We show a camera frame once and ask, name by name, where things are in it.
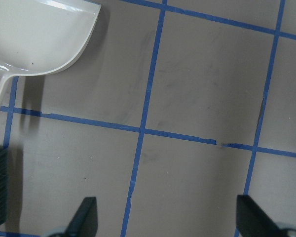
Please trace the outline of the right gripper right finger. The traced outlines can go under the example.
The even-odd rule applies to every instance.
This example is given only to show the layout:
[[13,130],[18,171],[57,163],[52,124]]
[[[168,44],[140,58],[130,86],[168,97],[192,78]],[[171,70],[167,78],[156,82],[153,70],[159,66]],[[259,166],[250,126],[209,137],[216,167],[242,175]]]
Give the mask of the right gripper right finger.
[[236,228],[243,237],[296,237],[296,228],[276,224],[249,195],[236,198]]

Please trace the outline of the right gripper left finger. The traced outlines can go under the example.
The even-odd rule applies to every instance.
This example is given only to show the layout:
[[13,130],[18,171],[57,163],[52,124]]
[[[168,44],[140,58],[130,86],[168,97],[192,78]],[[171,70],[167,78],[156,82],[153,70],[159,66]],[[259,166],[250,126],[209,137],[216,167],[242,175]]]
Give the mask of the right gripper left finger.
[[96,197],[85,197],[66,227],[56,228],[47,237],[95,237],[98,230]]

